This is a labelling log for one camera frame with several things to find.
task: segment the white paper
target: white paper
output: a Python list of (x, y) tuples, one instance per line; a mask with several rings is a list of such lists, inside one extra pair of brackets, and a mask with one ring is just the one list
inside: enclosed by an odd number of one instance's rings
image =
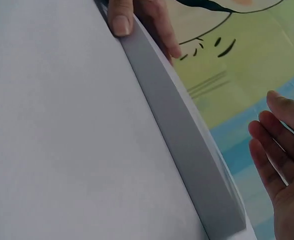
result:
[(205, 240), (91, 0), (0, 1), (0, 240)]

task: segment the hand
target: hand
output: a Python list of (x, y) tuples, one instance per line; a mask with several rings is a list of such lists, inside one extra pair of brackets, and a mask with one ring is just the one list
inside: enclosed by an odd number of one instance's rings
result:
[(267, 103), (272, 113), (249, 125), (250, 152), (273, 204), (276, 239), (294, 240), (294, 134), (279, 121), (294, 131), (294, 101), (271, 91)]
[(168, 60), (171, 60), (171, 56), (179, 58), (181, 50), (170, 23), (165, 0), (109, 0), (108, 22), (113, 33), (118, 37), (131, 34), (134, 11), (146, 21), (149, 32), (155, 29), (160, 39), (160, 48)]

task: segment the fingernail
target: fingernail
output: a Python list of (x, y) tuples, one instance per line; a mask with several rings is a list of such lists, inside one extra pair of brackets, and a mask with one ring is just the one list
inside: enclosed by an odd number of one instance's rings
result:
[(272, 90), (272, 91), (268, 91), (268, 96), (271, 98), (278, 98), (281, 95), (278, 92)]
[(129, 20), (126, 16), (115, 16), (112, 21), (113, 33), (118, 37), (127, 36), (130, 34)]

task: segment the finger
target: finger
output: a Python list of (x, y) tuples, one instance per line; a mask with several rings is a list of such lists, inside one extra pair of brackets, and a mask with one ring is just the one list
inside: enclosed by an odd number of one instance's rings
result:
[(275, 91), (268, 92), (267, 103), (277, 119), (294, 129), (294, 100), (280, 96)]
[(260, 123), (270, 133), (272, 138), (286, 151), (294, 160), (294, 134), (269, 111), (259, 114)]
[(109, 0), (108, 23), (116, 36), (129, 35), (133, 26), (132, 0)]
[(161, 41), (174, 58), (181, 56), (181, 49), (172, 28), (166, 2), (164, 0), (140, 0), (145, 13), (153, 20)]
[(261, 143), (257, 139), (253, 139), (250, 141), (249, 147), (261, 181), (265, 186), (273, 205), (275, 205), (277, 202), (277, 195), (286, 188), (286, 185), (269, 162)]
[(292, 183), (294, 181), (294, 162), (272, 139), (260, 122), (251, 122), (249, 124), (249, 132), (254, 139), (260, 142), (263, 149), (286, 181), (289, 184)]

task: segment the white cardboard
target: white cardboard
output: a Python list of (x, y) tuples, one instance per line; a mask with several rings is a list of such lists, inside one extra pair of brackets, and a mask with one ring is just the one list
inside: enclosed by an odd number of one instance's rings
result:
[(0, 0), (0, 240), (206, 240), (92, 0)]
[(211, 240), (246, 228), (239, 193), (210, 132), (142, 24), (121, 40), (197, 213)]

